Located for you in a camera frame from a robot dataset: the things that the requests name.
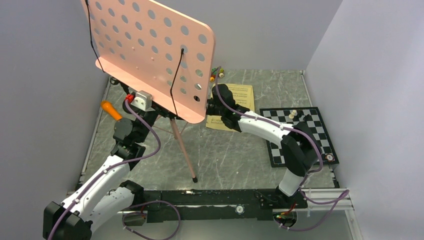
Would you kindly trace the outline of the red green brick car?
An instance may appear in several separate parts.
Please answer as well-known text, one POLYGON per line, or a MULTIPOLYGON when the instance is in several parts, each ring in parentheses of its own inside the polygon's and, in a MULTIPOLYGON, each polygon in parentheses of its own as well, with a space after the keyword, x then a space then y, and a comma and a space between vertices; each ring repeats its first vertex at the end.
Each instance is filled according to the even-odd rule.
POLYGON ((210 73, 210 82, 214 82, 216 78, 223 78, 225 76, 225 70, 221 67, 218 69, 217 67, 213 68, 210 73))

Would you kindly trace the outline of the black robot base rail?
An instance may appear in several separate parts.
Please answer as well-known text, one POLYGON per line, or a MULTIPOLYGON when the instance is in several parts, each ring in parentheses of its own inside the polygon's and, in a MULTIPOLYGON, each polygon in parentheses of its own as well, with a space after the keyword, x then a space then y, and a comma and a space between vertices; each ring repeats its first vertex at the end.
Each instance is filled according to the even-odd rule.
POLYGON ((272 221, 286 211, 303 210, 300 193, 286 197, 273 188, 224 190, 146 190, 127 208, 146 214, 147 223, 177 220, 256 219, 272 221))

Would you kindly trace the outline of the white chess piece upper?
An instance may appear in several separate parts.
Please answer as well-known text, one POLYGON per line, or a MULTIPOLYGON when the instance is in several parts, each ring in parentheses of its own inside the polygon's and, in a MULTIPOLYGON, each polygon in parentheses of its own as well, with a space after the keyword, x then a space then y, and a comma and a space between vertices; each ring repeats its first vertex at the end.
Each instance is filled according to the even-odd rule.
POLYGON ((293 120, 297 116, 297 110, 292 110, 289 114, 289 119, 293 120))

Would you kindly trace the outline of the pink music stand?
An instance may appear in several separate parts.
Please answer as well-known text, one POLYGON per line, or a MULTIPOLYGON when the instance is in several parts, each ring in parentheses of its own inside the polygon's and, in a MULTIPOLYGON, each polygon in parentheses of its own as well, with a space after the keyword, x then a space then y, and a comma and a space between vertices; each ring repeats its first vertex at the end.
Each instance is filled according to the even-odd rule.
POLYGON ((188 123, 206 118, 216 36, 154 0, 83 0, 95 65, 188 123))

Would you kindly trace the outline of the black white chessboard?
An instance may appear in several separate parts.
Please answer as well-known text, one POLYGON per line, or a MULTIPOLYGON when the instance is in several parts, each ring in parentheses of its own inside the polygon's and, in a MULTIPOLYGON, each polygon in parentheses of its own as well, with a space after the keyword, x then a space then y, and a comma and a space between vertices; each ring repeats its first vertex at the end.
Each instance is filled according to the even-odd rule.
POLYGON ((298 108, 290 108, 290 107, 260 108, 259 112, 262 117, 265 117, 277 122, 281 122, 283 124, 296 125, 300 122, 306 123, 308 127, 310 128, 315 140, 321 146, 323 164, 336 165, 339 163, 339 158, 337 157, 337 153, 335 151, 330 135, 325 126, 325 122, 322 118, 322 115, 318 107, 309 106, 309 107, 298 107, 298 108), (297 110, 297 113, 299 111, 309 110, 311 112, 313 121, 299 121, 297 116, 294 119, 289 119, 289 114, 291 113, 292 110, 297 110), (326 161, 325 154, 334 155, 335 161, 333 162, 326 161))

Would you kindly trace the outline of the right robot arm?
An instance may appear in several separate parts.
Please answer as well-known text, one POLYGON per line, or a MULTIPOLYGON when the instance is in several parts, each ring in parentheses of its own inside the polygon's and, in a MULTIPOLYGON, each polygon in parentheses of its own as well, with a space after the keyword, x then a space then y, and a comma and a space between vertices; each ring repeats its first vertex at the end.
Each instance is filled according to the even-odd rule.
POLYGON ((307 123, 287 124, 261 116, 237 104, 226 84, 212 87, 206 114, 219 116, 228 129, 255 135, 281 149, 287 170, 276 188, 275 199, 282 208, 295 202, 296 192, 314 172, 313 165, 319 163, 317 171, 324 165, 321 145, 307 123))

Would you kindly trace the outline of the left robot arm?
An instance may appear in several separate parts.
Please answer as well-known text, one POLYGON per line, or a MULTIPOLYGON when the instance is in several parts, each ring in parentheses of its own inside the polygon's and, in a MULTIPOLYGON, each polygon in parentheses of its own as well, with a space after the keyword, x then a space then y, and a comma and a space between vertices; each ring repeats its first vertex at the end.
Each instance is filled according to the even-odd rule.
POLYGON ((145 141, 159 112, 144 112, 128 107, 136 119, 121 118, 115 123, 115 146, 101 167, 72 195, 59 203, 52 201, 43 212, 42 236, 46 240, 89 240, 93 234, 118 212, 143 209, 153 205, 160 208, 160 197, 145 195, 139 184, 121 179, 140 160, 152 157, 158 150, 145 154, 145 141))

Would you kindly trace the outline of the orange toy microphone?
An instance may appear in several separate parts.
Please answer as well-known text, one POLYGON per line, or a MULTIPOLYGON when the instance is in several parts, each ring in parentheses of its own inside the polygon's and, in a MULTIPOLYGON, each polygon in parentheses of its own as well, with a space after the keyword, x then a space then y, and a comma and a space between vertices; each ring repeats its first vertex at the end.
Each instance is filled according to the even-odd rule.
POLYGON ((115 107, 107 100, 103 100, 100 103, 100 106, 103 111, 109 114, 115 121, 119 121, 123 116, 115 109, 115 107))

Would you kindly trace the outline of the yellow sheet music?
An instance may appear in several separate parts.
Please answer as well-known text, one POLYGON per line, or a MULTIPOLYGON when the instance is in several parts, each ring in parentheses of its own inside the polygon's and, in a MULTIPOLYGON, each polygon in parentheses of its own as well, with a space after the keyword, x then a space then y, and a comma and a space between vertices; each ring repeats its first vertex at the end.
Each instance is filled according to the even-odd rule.
MULTIPOLYGON (((226 83, 228 89, 232 92, 236 104, 255 111, 254 92, 252 85, 242 85, 234 83, 226 83)), ((224 125, 220 116, 208 115, 206 118, 205 126, 214 130, 223 130, 235 132, 236 130, 230 129, 224 125)))

